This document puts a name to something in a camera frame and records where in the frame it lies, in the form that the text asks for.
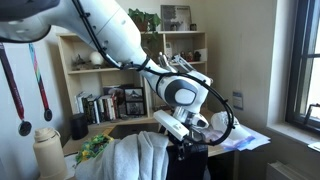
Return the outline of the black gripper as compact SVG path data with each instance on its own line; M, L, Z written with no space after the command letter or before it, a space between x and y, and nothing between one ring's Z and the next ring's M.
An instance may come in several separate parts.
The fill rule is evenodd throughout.
M204 135L194 126L174 125L167 130L171 144L167 147L169 157L173 160L186 160L197 153L207 153Z

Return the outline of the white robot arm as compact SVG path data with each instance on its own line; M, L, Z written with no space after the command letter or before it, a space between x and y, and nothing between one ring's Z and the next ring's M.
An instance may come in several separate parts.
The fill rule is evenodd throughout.
M38 41L53 25L77 34L110 65L136 69L174 108L172 115L158 110L154 117L175 137L180 159L207 146L194 130L208 126L200 108L212 80L194 69L174 73L158 66L143 50L135 23L115 0L0 0L0 39L5 43Z

